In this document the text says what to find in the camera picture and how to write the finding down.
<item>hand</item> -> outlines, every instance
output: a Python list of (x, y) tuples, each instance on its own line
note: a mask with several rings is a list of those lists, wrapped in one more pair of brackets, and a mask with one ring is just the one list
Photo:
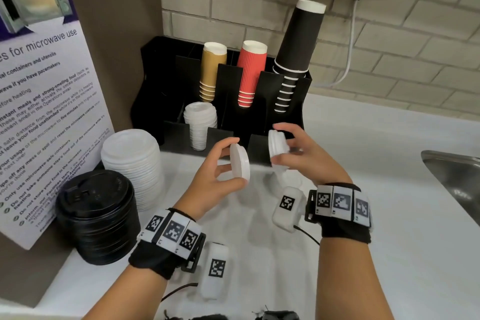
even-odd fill
[(292, 133), (295, 138), (288, 139), (288, 145), (301, 149), (294, 153), (272, 157), (271, 161), (274, 165), (288, 166), (298, 170), (316, 186), (332, 182), (353, 183), (343, 167), (297, 124), (277, 123), (273, 124), (273, 129)]
[(198, 169), (193, 181), (177, 201), (174, 208), (198, 220), (228, 194), (243, 189), (247, 180), (241, 177), (219, 181), (217, 177), (232, 170), (231, 164), (218, 165), (221, 157), (230, 154), (230, 145), (238, 143), (240, 138), (230, 137), (217, 142)]

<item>black organizer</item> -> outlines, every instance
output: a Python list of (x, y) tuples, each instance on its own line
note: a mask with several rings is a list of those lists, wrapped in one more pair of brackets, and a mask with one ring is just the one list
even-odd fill
[(279, 122), (303, 128), (302, 106), (312, 81), (310, 74), (297, 81), (287, 111), (278, 113), (275, 103), (284, 76), (272, 72), (274, 59), (268, 57), (252, 105), (242, 108), (238, 94), (243, 68), (236, 66), (240, 52), (228, 50), (227, 64), (218, 66), (212, 101), (218, 128), (208, 128), (206, 149), (197, 151), (190, 147), (190, 128), (183, 120), (183, 110), (188, 104), (201, 101), (202, 51), (203, 44), (169, 37), (154, 37), (141, 48), (144, 80), (130, 112), (133, 127), (152, 134), (162, 151), (204, 157), (219, 140), (240, 137), (251, 163), (270, 165), (268, 131)]

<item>white cable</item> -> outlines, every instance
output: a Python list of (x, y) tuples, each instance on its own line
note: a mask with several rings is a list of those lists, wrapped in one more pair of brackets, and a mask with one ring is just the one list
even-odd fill
[(358, 1), (359, 0), (353, 0), (352, 20), (351, 20), (351, 26), (350, 26), (350, 42), (348, 43), (348, 55), (346, 57), (345, 72), (343, 73), (342, 77), (339, 78), (337, 81), (334, 81), (331, 84), (326, 84), (326, 85), (315, 85), (315, 87), (331, 88), (332, 86), (338, 85), (340, 82), (342, 82), (345, 79), (345, 77), (347, 77), (347, 74), (350, 71), (350, 63), (352, 61), (353, 38), (355, 35), (355, 11), (357, 10)]

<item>stack of brown cups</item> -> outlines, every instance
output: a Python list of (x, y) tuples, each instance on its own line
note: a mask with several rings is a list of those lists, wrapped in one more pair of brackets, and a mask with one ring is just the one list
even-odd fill
[(326, 8), (316, 1), (297, 2), (273, 66), (274, 73), (285, 77), (275, 103), (277, 113), (287, 111), (297, 81), (308, 72)]
[(237, 66), (243, 68), (238, 92), (238, 105), (242, 108), (249, 108), (255, 97), (260, 73), (265, 70), (267, 62), (267, 45), (255, 40), (243, 42)]
[(200, 98), (211, 102), (215, 97), (217, 71), (219, 64), (227, 63), (227, 47), (217, 42), (207, 42), (203, 45), (201, 55)]

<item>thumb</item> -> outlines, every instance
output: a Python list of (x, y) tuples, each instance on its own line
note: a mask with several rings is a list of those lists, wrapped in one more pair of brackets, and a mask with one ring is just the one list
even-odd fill
[(274, 165), (288, 166), (291, 169), (301, 171), (304, 157), (291, 153), (282, 153), (278, 156), (273, 156), (270, 160)]
[(241, 177), (231, 178), (226, 181), (219, 181), (217, 184), (217, 192), (223, 197), (232, 192), (242, 190), (247, 186), (248, 181)]

